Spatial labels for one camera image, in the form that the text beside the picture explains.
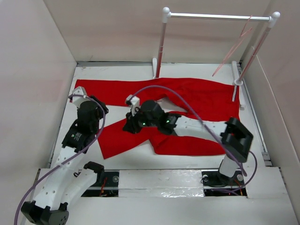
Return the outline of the red trousers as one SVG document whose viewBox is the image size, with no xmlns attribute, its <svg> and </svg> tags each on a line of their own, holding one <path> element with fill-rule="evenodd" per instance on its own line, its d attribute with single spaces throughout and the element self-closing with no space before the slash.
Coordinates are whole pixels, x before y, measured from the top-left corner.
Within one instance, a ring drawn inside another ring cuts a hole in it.
<svg viewBox="0 0 300 225">
<path fill-rule="evenodd" d="M 84 87 L 88 95 L 93 95 L 106 105 L 125 106 L 125 99 L 146 87 L 137 96 L 142 102 L 168 98 L 176 106 L 185 110 L 184 116 L 195 118 L 194 114 L 176 95 L 164 89 L 168 87 L 181 95 L 203 120 L 227 121 L 239 117 L 238 100 L 232 101 L 234 87 L 195 78 L 158 78 L 147 81 L 107 81 L 77 80 L 75 87 Z M 164 135 L 157 128 L 144 128 L 138 134 L 123 131 L 125 119 L 106 126 L 98 138 L 105 159 L 131 150 L 149 141 L 156 154 L 176 156 L 215 156 L 225 152 L 213 141 Z"/>
</svg>

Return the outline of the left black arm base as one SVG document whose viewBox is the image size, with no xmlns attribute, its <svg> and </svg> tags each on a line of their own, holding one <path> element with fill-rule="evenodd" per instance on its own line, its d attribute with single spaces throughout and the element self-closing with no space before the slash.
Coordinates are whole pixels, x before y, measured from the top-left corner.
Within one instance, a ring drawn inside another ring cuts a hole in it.
<svg viewBox="0 0 300 225">
<path fill-rule="evenodd" d="M 106 170 L 103 165 L 88 162 L 84 169 L 91 169 L 96 173 L 96 182 L 90 186 L 82 197 L 118 197 L 119 196 L 119 170 Z"/>
</svg>

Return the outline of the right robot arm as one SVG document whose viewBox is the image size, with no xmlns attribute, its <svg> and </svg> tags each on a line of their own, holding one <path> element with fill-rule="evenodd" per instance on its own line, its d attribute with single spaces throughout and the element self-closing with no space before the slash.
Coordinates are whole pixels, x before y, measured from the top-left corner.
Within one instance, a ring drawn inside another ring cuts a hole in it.
<svg viewBox="0 0 300 225">
<path fill-rule="evenodd" d="M 178 113 L 165 112 L 154 100 L 141 104 L 138 97 L 129 96 L 125 103 L 130 106 L 130 112 L 126 114 L 124 131 L 137 134 L 143 128 L 156 128 L 164 135 L 222 143 L 227 151 L 219 166 L 217 180 L 223 185 L 231 182 L 239 166 L 248 160 L 253 134 L 237 118 L 200 122 Z"/>
</svg>

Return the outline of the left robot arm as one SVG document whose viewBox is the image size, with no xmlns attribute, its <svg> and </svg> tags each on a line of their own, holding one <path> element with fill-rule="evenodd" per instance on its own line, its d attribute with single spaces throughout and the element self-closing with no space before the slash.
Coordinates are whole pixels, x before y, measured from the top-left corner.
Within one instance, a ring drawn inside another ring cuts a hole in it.
<svg viewBox="0 0 300 225">
<path fill-rule="evenodd" d="M 72 94 L 70 99 L 77 107 L 77 119 L 63 139 L 55 166 L 32 186 L 45 181 L 32 201 L 22 200 L 18 207 L 35 225 L 66 224 L 70 208 L 82 194 L 105 179 L 102 165 L 89 161 L 82 169 L 79 166 L 102 133 L 108 109 L 95 96 Z"/>
</svg>

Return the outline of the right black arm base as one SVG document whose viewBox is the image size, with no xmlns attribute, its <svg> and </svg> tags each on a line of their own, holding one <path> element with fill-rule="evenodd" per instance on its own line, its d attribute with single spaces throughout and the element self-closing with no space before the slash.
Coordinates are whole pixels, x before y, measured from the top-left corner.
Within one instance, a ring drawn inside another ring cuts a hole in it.
<svg viewBox="0 0 300 225">
<path fill-rule="evenodd" d="M 247 196 L 242 172 L 237 170 L 229 178 L 218 171 L 202 171 L 204 196 Z"/>
</svg>

